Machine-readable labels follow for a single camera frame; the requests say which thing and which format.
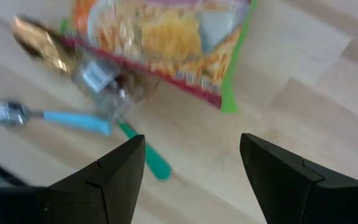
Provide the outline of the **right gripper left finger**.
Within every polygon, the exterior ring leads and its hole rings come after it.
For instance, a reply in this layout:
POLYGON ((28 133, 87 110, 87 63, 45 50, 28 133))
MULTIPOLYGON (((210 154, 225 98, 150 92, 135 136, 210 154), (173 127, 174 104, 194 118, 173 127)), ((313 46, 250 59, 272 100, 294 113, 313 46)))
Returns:
POLYGON ((138 134, 49 187, 0 187, 0 224, 131 224, 144 167, 138 134))

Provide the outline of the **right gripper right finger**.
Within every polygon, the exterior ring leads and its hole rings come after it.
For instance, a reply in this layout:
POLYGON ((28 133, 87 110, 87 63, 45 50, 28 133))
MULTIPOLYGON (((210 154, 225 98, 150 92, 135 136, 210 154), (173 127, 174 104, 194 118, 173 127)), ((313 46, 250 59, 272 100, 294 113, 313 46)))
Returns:
POLYGON ((358 224, 358 180, 250 133, 239 149, 268 224, 358 224))

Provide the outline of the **pink and green ramen packet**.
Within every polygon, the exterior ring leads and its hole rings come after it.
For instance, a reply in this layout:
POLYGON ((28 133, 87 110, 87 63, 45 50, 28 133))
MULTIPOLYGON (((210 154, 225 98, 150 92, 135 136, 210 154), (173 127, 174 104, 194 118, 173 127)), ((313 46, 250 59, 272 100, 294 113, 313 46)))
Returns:
POLYGON ((73 0, 61 31, 99 54, 237 109, 232 76, 257 0, 73 0))

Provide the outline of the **glass jar with yellow label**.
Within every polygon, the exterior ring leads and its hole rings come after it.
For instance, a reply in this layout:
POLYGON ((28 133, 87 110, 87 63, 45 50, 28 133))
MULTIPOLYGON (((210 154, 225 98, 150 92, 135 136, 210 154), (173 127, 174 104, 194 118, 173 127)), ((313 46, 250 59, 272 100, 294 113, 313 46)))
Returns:
POLYGON ((150 97, 160 82, 137 68, 95 58, 80 62, 71 80, 92 99, 99 113, 113 121, 150 97))

